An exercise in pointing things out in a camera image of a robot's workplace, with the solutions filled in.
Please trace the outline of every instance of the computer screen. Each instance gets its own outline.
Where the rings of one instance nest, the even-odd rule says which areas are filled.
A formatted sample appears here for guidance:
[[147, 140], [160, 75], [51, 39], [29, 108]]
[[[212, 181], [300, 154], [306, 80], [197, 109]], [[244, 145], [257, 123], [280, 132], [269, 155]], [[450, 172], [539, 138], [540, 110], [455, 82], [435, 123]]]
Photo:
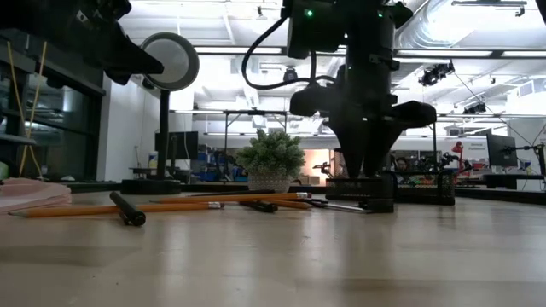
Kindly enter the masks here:
[[[190, 132], [169, 132], [169, 145], [167, 148], [167, 159], [172, 156], [173, 138], [176, 138], [177, 152], [176, 159], [197, 159], [198, 133], [197, 131]], [[155, 134], [155, 150], [159, 151], [160, 134]]]
[[489, 165], [491, 166], [518, 166], [518, 156], [515, 150], [515, 139], [511, 136], [487, 135], [487, 149], [489, 151]]

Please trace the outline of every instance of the wooden table surface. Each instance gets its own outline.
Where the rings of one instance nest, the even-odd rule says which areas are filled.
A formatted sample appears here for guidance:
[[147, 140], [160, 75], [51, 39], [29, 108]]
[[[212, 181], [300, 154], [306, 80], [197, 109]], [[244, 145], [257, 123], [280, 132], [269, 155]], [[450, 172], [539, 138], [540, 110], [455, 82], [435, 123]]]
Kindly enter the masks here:
[[0, 305], [543, 307], [545, 259], [545, 207], [485, 200], [390, 215], [229, 206], [142, 228], [1, 216]]

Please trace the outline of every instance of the white pot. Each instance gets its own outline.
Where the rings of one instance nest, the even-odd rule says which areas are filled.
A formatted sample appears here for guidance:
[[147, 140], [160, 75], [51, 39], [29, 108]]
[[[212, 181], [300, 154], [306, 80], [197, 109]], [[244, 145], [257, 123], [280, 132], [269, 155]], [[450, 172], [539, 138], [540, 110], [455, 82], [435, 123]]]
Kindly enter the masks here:
[[279, 174], [248, 174], [248, 189], [272, 189], [276, 193], [286, 193], [290, 188], [291, 178]]

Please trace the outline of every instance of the black basket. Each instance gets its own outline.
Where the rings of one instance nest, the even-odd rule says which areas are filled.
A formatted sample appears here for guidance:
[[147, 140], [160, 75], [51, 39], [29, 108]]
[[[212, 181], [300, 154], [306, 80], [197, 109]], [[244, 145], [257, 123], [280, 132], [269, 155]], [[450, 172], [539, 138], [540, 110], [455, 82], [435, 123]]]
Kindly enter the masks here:
[[392, 199], [396, 188], [393, 177], [376, 178], [331, 178], [326, 179], [327, 200], [367, 201], [370, 199]]
[[446, 206], [455, 204], [453, 171], [401, 171], [390, 174], [396, 202]]

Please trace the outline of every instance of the ceiling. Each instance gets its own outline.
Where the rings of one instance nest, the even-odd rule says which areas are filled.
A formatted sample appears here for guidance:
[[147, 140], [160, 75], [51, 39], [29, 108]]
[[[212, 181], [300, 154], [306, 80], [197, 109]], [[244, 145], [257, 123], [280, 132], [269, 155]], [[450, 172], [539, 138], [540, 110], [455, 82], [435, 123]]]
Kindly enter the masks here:
[[[132, 0], [132, 11], [119, 22], [135, 42], [156, 32], [175, 32], [195, 46], [249, 46], [278, 20], [282, 0]], [[519, 8], [477, 8], [451, 5], [451, 0], [414, 0], [406, 4], [414, 18], [398, 30], [396, 48], [458, 49], [544, 49], [546, 26], [534, 1]], [[263, 46], [285, 47], [288, 24], [267, 38]], [[317, 74], [334, 76], [343, 59], [318, 58]], [[456, 73], [489, 106], [502, 106], [506, 94], [533, 78], [546, 76], [544, 60], [454, 59]], [[473, 94], [454, 75], [432, 87], [423, 88], [417, 79], [433, 62], [401, 64], [392, 75], [392, 91], [398, 101], [424, 101], [439, 113], [461, 113]], [[248, 106], [258, 108], [288, 107], [288, 98], [304, 84], [277, 90], [255, 91], [241, 78], [241, 55], [201, 55], [200, 74], [195, 81], [195, 104], [200, 109]], [[281, 55], [251, 58], [249, 78], [257, 84], [282, 80], [286, 67], [295, 67], [299, 76], [310, 73], [309, 60], [289, 59]]]

